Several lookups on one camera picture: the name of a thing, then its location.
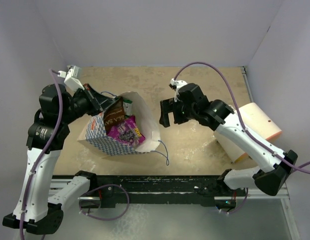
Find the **brown sea salt chips bag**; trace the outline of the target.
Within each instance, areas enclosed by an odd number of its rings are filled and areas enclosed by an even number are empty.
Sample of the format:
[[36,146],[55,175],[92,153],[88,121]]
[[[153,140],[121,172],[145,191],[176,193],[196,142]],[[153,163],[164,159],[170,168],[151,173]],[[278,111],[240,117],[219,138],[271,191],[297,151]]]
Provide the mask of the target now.
[[123,98],[112,105],[103,115],[103,123],[105,131],[110,132],[111,128],[117,126],[125,120],[125,110],[123,106]]

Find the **blue checkered paper bag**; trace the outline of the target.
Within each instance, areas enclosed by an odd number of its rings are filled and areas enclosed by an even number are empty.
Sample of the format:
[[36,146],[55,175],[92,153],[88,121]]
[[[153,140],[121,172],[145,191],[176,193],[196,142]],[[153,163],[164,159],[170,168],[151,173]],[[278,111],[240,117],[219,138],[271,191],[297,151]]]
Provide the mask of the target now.
[[169,165],[168,149],[164,148],[165,153],[158,151],[158,147],[163,145],[164,142],[161,140],[159,126],[144,99],[133,91],[124,92],[113,98],[115,97],[132,101],[132,115],[135,116],[135,122],[144,135],[145,141],[134,148],[109,137],[103,119],[107,110],[90,118],[78,136],[77,141],[90,150],[102,153],[106,157],[158,153],[166,159],[166,165]]

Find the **purple candy snack bag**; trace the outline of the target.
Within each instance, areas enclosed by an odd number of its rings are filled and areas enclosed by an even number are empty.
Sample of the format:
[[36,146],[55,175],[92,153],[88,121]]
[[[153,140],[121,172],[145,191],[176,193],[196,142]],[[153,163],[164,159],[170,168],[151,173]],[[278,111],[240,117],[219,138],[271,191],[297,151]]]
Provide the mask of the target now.
[[136,124],[134,115],[127,117],[120,124],[112,126],[107,135],[117,142],[133,148],[137,148],[146,140]]

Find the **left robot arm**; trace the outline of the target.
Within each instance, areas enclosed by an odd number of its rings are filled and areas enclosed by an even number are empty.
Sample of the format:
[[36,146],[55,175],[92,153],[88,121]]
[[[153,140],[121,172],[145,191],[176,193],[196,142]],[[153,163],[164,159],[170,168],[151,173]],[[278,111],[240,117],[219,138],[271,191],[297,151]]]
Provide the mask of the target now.
[[18,203],[2,224],[34,235],[51,235],[60,227],[64,213],[85,194],[98,191],[97,175],[79,171],[55,196],[49,196],[53,172],[70,133],[69,124],[84,115],[96,116],[119,102],[95,91],[88,83],[74,94],[61,84],[43,88],[40,109],[28,129],[27,167]]

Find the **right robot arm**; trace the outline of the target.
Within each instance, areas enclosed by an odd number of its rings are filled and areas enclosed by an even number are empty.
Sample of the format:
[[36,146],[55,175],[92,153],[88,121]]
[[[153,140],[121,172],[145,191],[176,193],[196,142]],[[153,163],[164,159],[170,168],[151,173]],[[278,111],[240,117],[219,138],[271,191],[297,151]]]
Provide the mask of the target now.
[[175,91],[173,98],[160,101],[159,123],[170,126],[169,113],[175,124],[196,120],[232,141],[247,153],[257,167],[234,170],[228,169],[219,176],[217,190],[223,196],[239,188],[258,188],[269,196],[275,196],[292,172],[298,155],[293,151],[276,147],[263,139],[247,125],[241,125],[239,115],[224,101],[209,101],[201,88],[183,80],[171,80],[170,88]]

